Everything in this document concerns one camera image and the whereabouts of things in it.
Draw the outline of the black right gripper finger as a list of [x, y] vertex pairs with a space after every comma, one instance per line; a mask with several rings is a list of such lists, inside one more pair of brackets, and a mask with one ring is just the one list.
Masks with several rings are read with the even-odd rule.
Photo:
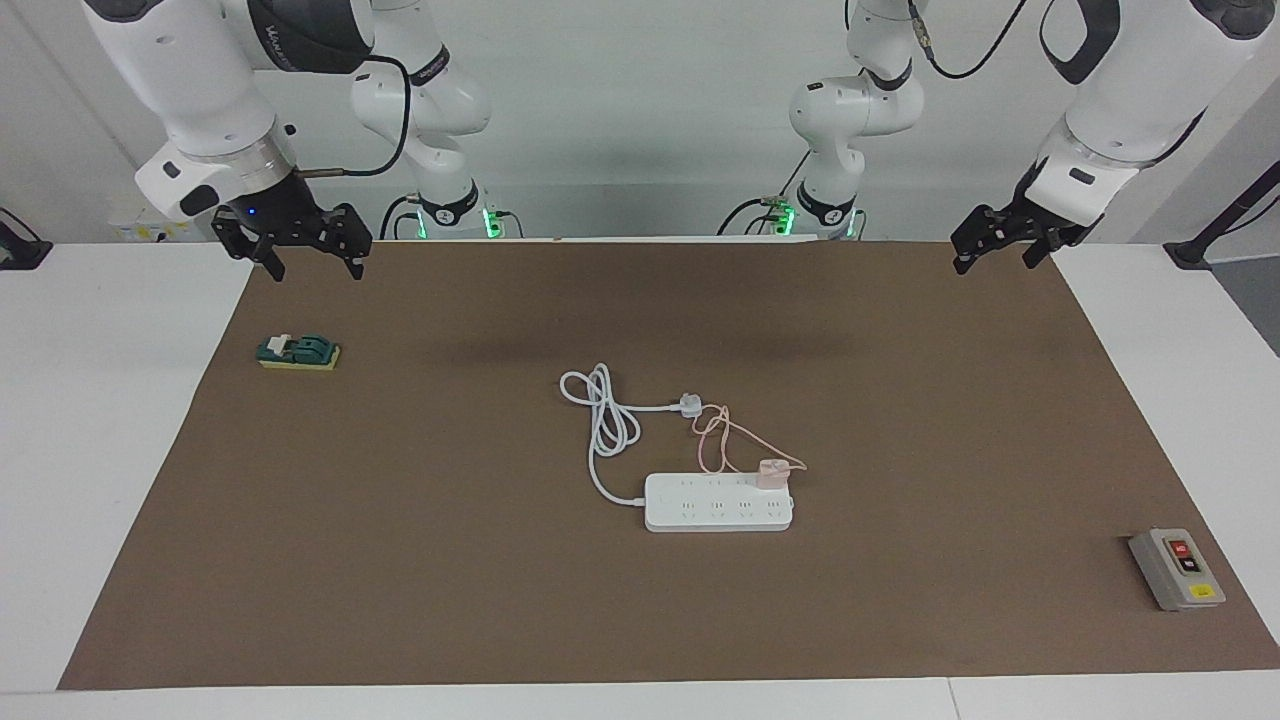
[[236, 260], [250, 260], [261, 266], [275, 282], [285, 278], [285, 265], [274, 247], [270, 234], [250, 238], [244, 227], [233, 214], [215, 214], [211, 219], [214, 234], [227, 254]]
[[320, 213], [320, 234], [317, 249], [339, 258], [353, 281], [361, 281], [365, 273], [365, 259], [372, 249], [372, 233], [355, 206], [339, 204], [332, 210]]

